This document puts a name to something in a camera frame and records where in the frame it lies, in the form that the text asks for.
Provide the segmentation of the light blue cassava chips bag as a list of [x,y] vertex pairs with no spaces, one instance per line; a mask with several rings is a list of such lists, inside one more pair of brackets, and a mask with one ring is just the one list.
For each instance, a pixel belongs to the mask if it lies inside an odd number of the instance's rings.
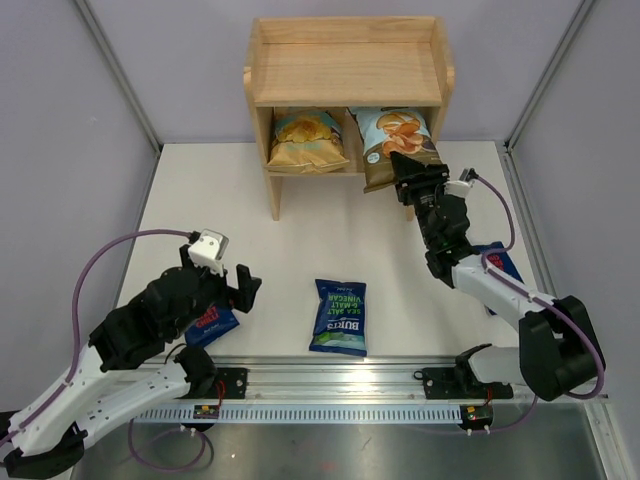
[[425,165],[441,164],[424,115],[407,107],[350,107],[363,143],[364,192],[395,183],[391,154]]

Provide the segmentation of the yellow kettle chips bag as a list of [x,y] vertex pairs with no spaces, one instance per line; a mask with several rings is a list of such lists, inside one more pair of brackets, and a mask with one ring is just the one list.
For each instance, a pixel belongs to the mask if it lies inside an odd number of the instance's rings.
[[327,110],[287,110],[275,116],[266,169],[294,175],[326,174],[349,164],[342,126]]

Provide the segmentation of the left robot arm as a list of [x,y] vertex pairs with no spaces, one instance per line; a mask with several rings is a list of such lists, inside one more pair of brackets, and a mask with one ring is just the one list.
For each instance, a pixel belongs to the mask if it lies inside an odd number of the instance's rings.
[[164,352],[211,307],[249,312],[262,284],[237,265],[238,285],[227,283],[217,255],[181,249],[182,264],[150,282],[126,305],[111,311],[90,334],[74,372],[63,374],[21,411],[4,414],[1,439],[13,448],[2,464],[11,478],[50,479],[75,466],[113,430],[168,400],[203,398],[218,386],[218,370],[200,346],[134,384],[105,392],[129,371]]

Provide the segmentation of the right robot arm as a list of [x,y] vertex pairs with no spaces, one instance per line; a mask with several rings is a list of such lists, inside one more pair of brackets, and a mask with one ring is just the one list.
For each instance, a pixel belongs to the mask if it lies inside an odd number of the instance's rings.
[[490,182],[472,168],[453,180],[446,165],[422,164],[397,152],[391,164],[398,200],[415,212],[432,276],[478,300],[518,335],[515,347],[482,344],[459,354],[456,389],[476,396],[500,383],[524,385],[544,401],[598,396],[606,361],[584,303],[526,286],[491,262],[498,249],[480,251],[468,240],[466,197],[476,183]]

